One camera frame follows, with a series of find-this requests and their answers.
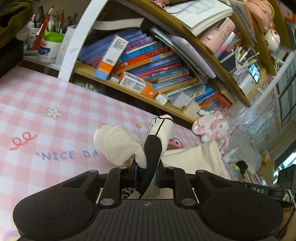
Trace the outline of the cream t-shirt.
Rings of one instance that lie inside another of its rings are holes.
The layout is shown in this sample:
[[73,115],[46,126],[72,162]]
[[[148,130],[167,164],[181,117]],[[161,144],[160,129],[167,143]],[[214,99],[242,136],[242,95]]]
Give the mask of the cream t-shirt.
[[163,163],[165,167],[181,168],[188,174],[202,169],[230,179],[215,141],[168,150],[172,130],[173,119],[169,115],[163,115],[151,121],[145,140],[122,126],[104,125],[95,131],[94,145],[109,162],[117,166],[125,166],[132,161],[137,163],[140,180],[130,196],[131,199],[172,197],[168,190],[157,189],[159,163]]

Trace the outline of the pink white bunny plush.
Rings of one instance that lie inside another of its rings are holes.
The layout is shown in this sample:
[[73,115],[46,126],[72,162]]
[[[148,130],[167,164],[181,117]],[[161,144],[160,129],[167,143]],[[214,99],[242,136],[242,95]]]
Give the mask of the pink white bunny plush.
[[193,125],[192,132],[200,137],[202,143],[214,140],[220,150],[224,150],[229,145],[229,138],[235,130],[234,124],[229,116],[217,111],[205,111],[200,109],[200,116]]

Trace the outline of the pastel sticky note cube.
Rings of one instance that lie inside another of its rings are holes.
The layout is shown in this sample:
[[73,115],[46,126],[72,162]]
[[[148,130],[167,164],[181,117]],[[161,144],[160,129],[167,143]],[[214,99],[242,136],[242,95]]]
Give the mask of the pastel sticky note cube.
[[186,95],[182,90],[180,90],[172,99],[170,99],[170,103],[172,106],[184,110],[193,99]]

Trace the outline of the white phone charger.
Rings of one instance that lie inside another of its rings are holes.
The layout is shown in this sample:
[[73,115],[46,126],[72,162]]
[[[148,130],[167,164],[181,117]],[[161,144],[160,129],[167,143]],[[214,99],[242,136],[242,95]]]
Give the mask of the white phone charger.
[[166,103],[169,101],[169,98],[162,93],[156,96],[156,101],[159,102],[161,105],[166,105]]

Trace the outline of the pink checkered table mat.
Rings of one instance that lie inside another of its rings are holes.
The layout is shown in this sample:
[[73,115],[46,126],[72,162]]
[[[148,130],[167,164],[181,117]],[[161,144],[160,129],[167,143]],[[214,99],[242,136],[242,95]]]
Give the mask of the pink checkered table mat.
[[102,125],[144,138],[154,115],[27,68],[1,78],[1,240],[17,240],[12,213],[23,198],[87,170],[113,168],[95,149]]

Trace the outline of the lying orange white box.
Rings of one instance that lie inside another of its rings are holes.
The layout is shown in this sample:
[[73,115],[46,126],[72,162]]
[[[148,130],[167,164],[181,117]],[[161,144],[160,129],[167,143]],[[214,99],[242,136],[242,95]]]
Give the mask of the lying orange white box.
[[128,72],[123,72],[119,75],[121,86],[124,86],[132,91],[135,91],[145,97],[154,98],[157,91],[152,87],[152,85],[143,80],[142,78],[133,75]]

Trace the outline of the white wooden bookshelf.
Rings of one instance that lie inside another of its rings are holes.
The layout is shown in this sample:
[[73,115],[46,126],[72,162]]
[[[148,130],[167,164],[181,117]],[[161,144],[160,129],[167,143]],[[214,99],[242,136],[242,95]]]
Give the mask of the white wooden bookshelf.
[[65,81],[73,73],[96,80],[190,123],[194,119],[181,108],[160,104],[156,98],[187,85],[202,87],[203,76],[219,78],[238,99],[231,116],[239,125],[262,106],[288,73],[295,74],[295,51],[283,47],[287,59],[276,69],[278,59],[257,26],[256,42],[252,42],[231,6],[219,1],[210,5],[227,12],[213,43],[223,50],[237,28],[247,45],[240,59],[230,52],[221,61],[205,36],[190,30],[184,15],[194,11],[197,1],[180,5],[175,15],[162,1],[91,1],[48,68],[58,70]]

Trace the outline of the row of colourful books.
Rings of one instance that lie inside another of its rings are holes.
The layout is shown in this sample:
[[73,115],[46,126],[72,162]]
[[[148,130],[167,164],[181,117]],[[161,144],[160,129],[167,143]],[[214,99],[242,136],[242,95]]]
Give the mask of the row of colourful books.
[[224,111],[235,102],[217,78],[207,76],[189,56],[156,27],[142,30],[143,19],[97,21],[96,35],[82,47],[78,60],[97,70],[115,35],[128,41],[126,49],[107,80],[120,82],[119,75],[128,72],[149,82],[170,103],[180,90],[205,111]]

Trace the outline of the white tablet on books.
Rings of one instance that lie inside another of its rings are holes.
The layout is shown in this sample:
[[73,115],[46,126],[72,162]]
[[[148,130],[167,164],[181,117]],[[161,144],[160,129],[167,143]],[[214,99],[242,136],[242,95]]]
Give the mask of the white tablet on books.
[[194,64],[198,66],[207,76],[212,79],[216,78],[216,74],[210,66],[187,40],[170,34],[168,34],[168,37],[177,44],[189,56]]

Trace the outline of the tall orange white box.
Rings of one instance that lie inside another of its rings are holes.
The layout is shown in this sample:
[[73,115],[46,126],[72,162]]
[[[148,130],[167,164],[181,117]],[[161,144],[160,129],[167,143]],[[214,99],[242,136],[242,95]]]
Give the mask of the tall orange white box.
[[108,76],[119,60],[119,57],[123,54],[123,51],[126,49],[127,45],[127,40],[119,37],[118,35],[115,35],[111,44],[107,48],[105,55],[99,63],[97,70],[94,73],[94,77],[101,80],[107,80]]

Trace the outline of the white green-lid pen tub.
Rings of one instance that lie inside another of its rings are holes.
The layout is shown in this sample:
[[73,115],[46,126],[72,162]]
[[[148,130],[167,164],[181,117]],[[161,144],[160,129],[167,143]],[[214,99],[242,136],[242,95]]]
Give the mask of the white green-lid pen tub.
[[45,32],[38,49],[37,58],[40,62],[53,64],[56,62],[64,35],[56,32]]

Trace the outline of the pink pencil case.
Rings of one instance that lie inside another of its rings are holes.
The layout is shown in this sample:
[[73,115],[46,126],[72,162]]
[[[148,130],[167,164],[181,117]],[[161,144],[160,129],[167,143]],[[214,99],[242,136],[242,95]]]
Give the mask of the pink pencil case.
[[214,54],[234,31],[235,27],[230,18],[225,18],[201,33],[199,40]]

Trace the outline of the peach doll figurine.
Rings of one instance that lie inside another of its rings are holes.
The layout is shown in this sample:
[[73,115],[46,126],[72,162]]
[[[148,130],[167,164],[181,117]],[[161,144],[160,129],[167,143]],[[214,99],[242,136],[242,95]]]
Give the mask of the peach doll figurine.
[[251,0],[245,4],[257,22],[269,51],[274,53],[280,46],[280,36],[273,23],[273,6],[266,0]]

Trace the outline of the olive green garment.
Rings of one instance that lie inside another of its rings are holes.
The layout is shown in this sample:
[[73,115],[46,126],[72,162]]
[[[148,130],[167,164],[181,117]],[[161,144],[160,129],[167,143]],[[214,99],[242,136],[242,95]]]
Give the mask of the olive green garment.
[[33,11],[32,1],[1,1],[1,48],[27,25]]

